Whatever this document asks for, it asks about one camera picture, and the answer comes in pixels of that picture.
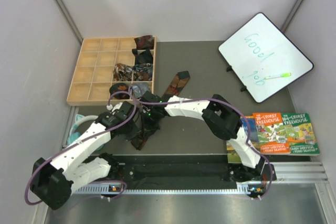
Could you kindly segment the brown red patterned tie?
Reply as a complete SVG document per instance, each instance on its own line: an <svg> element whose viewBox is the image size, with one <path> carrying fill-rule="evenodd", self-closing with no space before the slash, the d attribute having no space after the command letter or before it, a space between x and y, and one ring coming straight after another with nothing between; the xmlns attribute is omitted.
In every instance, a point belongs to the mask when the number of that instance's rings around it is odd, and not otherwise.
<svg viewBox="0 0 336 224"><path fill-rule="evenodd" d="M178 72L173 80L171 81L168 88L165 90L163 95L160 97L162 102L167 102L169 98L172 96L178 96L183 88L186 86L190 79L190 73L186 71ZM136 150L141 150L144 145L146 144L147 140L150 136L152 136L155 132L144 132L142 128L142 124L140 123L140 131L138 132L137 136L131 140L131 144Z"/></svg>

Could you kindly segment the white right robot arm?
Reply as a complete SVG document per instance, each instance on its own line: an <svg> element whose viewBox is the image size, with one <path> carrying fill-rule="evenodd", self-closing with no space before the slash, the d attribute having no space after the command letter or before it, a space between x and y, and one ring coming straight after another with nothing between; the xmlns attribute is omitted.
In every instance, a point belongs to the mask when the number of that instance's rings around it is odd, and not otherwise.
<svg viewBox="0 0 336 224"><path fill-rule="evenodd" d="M227 141L240 157L241 164L229 170L234 181L262 178L266 161L249 140L249 133L244 130L240 114L222 96L215 94L212 98L203 100L175 95L160 98L147 91L139 102L143 108L140 137L143 142L139 147L160 129L160 121L166 116L198 119L205 122L217 138Z"/></svg>

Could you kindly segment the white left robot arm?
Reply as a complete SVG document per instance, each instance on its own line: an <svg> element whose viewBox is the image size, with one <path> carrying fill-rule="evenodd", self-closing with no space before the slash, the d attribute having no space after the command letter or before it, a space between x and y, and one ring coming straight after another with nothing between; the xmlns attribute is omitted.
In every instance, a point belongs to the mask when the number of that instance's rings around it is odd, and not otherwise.
<svg viewBox="0 0 336 224"><path fill-rule="evenodd" d="M92 123L79 138L49 159L35 161L26 191L31 191L49 208L57 210L79 188L104 177L116 179L119 168L109 154L88 163L85 160L115 136L130 133L135 113L136 106L121 102L112 111L88 116Z"/></svg>

